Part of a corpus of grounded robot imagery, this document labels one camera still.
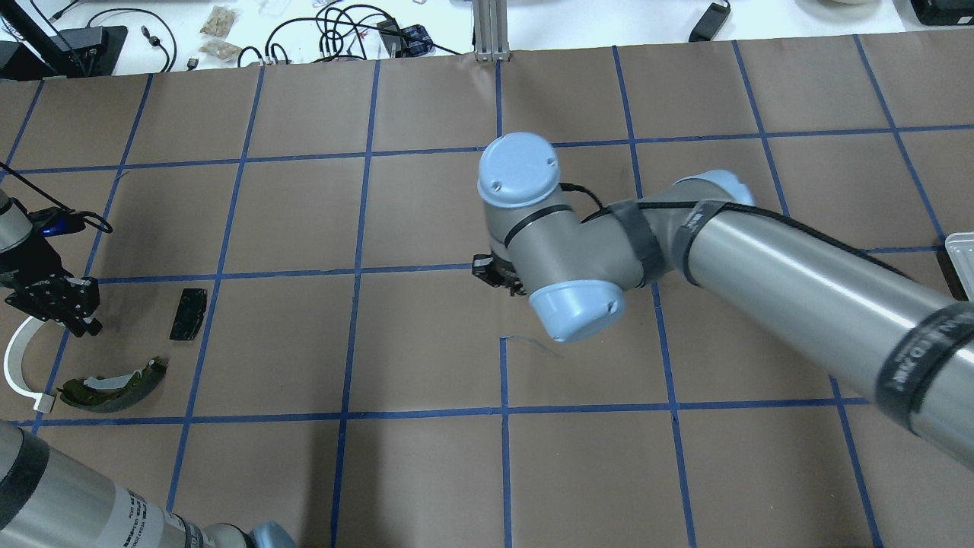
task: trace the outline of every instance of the blue joint cap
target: blue joint cap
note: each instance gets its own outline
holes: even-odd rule
[[[551,143],[535,134],[508,134],[495,139],[480,156],[477,190],[491,206],[524,208],[554,192],[560,177]]]
[[[250,533],[257,548],[298,548],[291,535],[276,522],[264,522]]]
[[[698,176],[683,177],[673,184],[680,184],[681,182],[692,178],[705,180],[720,186],[721,189],[730,194],[732,200],[738,204],[744,204],[745,206],[756,205],[754,203],[754,196],[751,195],[751,189],[749,189],[746,184],[741,182],[740,179],[737,178],[737,175],[732,172],[727,170],[711,170]]]
[[[616,322],[625,312],[622,288],[602,280],[572,280],[545,286],[531,294],[531,307],[556,342],[588,338]]]

